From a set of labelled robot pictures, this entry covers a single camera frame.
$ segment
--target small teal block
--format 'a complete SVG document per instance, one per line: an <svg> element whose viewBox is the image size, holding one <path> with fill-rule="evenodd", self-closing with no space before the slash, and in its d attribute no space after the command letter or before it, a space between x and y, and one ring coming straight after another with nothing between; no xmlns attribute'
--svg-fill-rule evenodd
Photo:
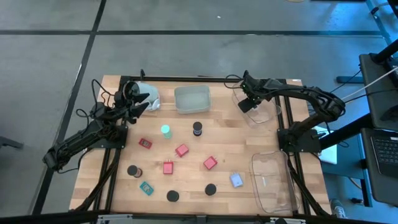
<svg viewBox="0 0 398 224"><path fill-rule="evenodd" d="M139 188L141 188L141 190L143 190L148 196L154 193L154 189L145 181L141 184L141 186L139 186Z"/></svg>
<svg viewBox="0 0 398 224"><path fill-rule="evenodd" d="M229 178L231 179L231 183L232 183L232 186L234 186L234 188L240 187L243 185L242 178L239 174L232 174Z"/></svg>

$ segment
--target red box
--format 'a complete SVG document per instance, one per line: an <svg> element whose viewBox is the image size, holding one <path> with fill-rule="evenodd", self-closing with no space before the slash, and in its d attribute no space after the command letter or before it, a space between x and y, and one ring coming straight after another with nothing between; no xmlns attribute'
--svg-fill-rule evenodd
<svg viewBox="0 0 398 224"><path fill-rule="evenodd" d="M203 164L210 170L217 164L217 160L213 156L210 156Z"/></svg>
<svg viewBox="0 0 398 224"><path fill-rule="evenodd" d="M189 151L188 147L184 144L182 144L181 146L179 146L178 148L175 149L175 152L177 153L177 155L179 157L182 157L183 155L185 155L187 152Z"/></svg>
<svg viewBox="0 0 398 224"><path fill-rule="evenodd" d="M173 174L173 162L163 162L163 174Z"/></svg>
<svg viewBox="0 0 398 224"><path fill-rule="evenodd" d="M152 143L150 141L143 139L143 138L139 141L138 144L140 144L141 146L144 146L147 149L150 149L150 147L152 146Z"/></svg>

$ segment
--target black cylinder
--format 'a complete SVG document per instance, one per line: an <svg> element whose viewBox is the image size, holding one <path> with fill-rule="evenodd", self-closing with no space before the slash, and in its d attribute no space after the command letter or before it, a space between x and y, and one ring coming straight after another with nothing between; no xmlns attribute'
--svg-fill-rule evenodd
<svg viewBox="0 0 398 224"><path fill-rule="evenodd" d="M180 198L180 195L175 190L167 192L167 200L169 202L176 202Z"/></svg>
<svg viewBox="0 0 398 224"><path fill-rule="evenodd" d="M193 135L200 136L201 135L201 122L197 121L193 124Z"/></svg>
<svg viewBox="0 0 398 224"><path fill-rule="evenodd" d="M205 193L209 196L212 196L213 194L215 194L217 191L216 185L214 184L208 184L205 188Z"/></svg>
<svg viewBox="0 0 398 224"><path fill-rule="evenodd" d="M373 62L381 63L391 57L398 51L398 39L396 39L392 44L388 45L385 49L380 51L377 55L373 57Z"/></svg>
<svg viewBox="0 0 398 224"><path fill-rule="evenodd" d="M129 168L127 168L127 173L133 177L140 177L142 175L142 169L138 168L135 165L131 165L129 166Z"/></svg>

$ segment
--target wooden tabletop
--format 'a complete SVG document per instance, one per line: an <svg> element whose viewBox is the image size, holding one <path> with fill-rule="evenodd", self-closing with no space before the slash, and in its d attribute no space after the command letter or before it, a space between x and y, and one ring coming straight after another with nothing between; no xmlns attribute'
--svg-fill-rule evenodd
<svg viewBox="0 0 398 224"><path fill-rule="evenodd" d="M105 75L102 85L111 93L118 90L121 76ZM279 127L276 117L256 128L250 128L240 110L232 101L232 90L222 83L205 83L210 87L211 110L196 114L178 114L174 105L174 89L178 86L203 83L184 82L147 82L158 88L161 99L160 110L146 111L134 125L129 124L126 147L121 152L118 175L114 188L112 212L123 213L172 213L172 214L209 214L209 215L269 215L256 204L252 177L249 166L253 154L272 153L279 150L276 129ZM300 80L287 80L288 84L301 85ZM284 102L282 114L287 123ZM290 99L295 121L308 117L307 104L303 100ZM200 137L192 134L192 124L200 121L203 133ZM172 138L165 139L160 127L168 124ZM153 145L146 149L138 142L141 138L150 140ZM185 144L188 154L179 158L175 149ZM94 149L81 161L70 208L79 206L93 190L100 175L104 150ZM218 164L207 170L203 165L213 156ZM319 160L311 154L301 153L305 183L318 203L330 212L325 182ZM163 175L163 162L174 162L172 175ZM127 168L136 165L143 175L135 178L127 174ZM243 186L233 188L230 175L240 174ZM154 188L147 196L139 186L146 181ZM215 184L217 192L212 196L205 194L208 184ZM262 206L267 212L274 211L276 204L284 201L280 184L267 186L266 194L261 194ZM169 202L166 198L169 190L180 194L178 202ZM104 207L108 186L103 190L101 208ZM291 215L281 211L278 215Z"/></svg>

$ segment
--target gray concrete floor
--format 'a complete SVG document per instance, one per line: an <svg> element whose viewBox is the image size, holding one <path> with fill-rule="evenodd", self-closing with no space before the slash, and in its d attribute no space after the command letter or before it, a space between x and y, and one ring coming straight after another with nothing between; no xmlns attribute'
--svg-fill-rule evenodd
<svg viewBox="0 0 398 224"><path fill-rule="evenodd" d="M0 29L90 30L100 2L94 0L3 0ZM397 19L380 17L390 35ZM378 30L365 3L304 1L122 1L108 0L101 30ZM25 215L44 167L42 156L52 145L88 40L87 35L0 35L0 135L25 142L21 151L0 151L0 217ZM107 35L97 36L76 100L76 108L92 105L90 81L108 75L223 77L244 70L259 78L301 78L324 90L338 86L335 77L359 70L358 55L386 46L370 36L255 36L255 35ZM345 96L361 88L346 85ZM347 106L347 114L332 123L339 128L368 112L365 98ZM67 136L84 128L72 116ZM76 166L76 158L67 168ZM76 172L55 174L44 213L65 212ZM340 177L325 176L330 198L348 207L348 216L393 222L397 208L375 203L374 208L352 205L358 193Z"/></svg>

